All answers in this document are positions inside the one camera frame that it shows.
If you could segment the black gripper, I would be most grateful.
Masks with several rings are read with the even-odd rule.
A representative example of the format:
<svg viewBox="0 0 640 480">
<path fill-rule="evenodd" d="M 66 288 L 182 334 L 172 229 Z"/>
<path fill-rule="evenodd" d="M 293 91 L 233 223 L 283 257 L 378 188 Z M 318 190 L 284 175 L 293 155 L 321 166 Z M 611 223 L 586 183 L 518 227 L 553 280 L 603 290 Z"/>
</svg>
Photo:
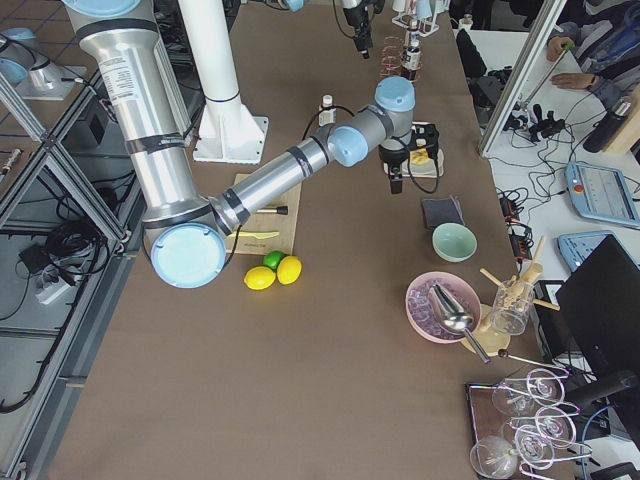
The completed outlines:
<svg viewBox="0 0 640 480">
<path fill-rule="evenodd" d="M 404 145 L 401 145 L 399 149 L 379 146 L 378 154 L 388 175 L 391 194 L 401 194 L 403 191 L 401 166 L 410 158 L 410 150 Z"/>
<path fill-rule="evenodd" d="M 349 26 L 354 28 L 353 42 L 364 59 L 369 59 L 371 48 L 370 10 L 380 14 L 384 0 L 342 0 L 342 9 Z"/>
</svg>

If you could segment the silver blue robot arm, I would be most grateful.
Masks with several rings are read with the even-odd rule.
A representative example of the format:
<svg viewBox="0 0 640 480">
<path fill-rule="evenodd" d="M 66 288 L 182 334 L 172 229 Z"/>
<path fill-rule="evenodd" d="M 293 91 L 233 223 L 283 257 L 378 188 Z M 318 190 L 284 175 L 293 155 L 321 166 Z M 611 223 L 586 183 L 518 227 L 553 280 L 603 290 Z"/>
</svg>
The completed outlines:
<svg viewBox="0 0 640 480">
<path fill-rule="evenodd" d="M 80 47 L 99 68 L 146 202 L 143 244 L 156 274 L 183 289 L 226 267 L 226 240 L 250 216 L 331 163 L 351 167 L 379 150 L 406 159 L 416 95 L 399 76 L 381 80 L 374 100 L 324 126 L 269 162 L 264 123 L 243 104 L 223 5 L 179 5 L 205 97 L 195 145 L 186 142 L 158 57 L 148 1 L 69 1 Z"/>
</svg>

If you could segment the person hand on desk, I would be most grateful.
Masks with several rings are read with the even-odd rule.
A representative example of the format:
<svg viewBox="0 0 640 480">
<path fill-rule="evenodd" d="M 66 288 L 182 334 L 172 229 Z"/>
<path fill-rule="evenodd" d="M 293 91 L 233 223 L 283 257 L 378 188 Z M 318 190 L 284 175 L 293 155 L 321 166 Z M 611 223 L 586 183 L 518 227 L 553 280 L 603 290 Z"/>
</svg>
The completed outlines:
<svg viewBox="0 0 640 480">
<path fill-rule="evenodd" d="M 589 73 L 561 73 L 551 78 L 551 83 L 567 90 L 585 90 L 597 82 L 598 77 Z"/>
</svg>

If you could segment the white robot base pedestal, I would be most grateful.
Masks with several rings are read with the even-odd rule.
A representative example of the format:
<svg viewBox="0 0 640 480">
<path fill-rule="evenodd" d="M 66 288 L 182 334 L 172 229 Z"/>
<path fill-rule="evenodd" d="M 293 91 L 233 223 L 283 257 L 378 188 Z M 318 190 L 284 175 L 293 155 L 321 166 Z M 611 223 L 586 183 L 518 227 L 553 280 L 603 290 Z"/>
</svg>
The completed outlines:
<svg viewBox="0 0 640 480">
<path fill-rule="evenodd" d="M 261 161 L 268 119 L 243 104 L 223 4 L 179 3 L 206 105 L 194 159 L 256 165 Z"/>
</svg>

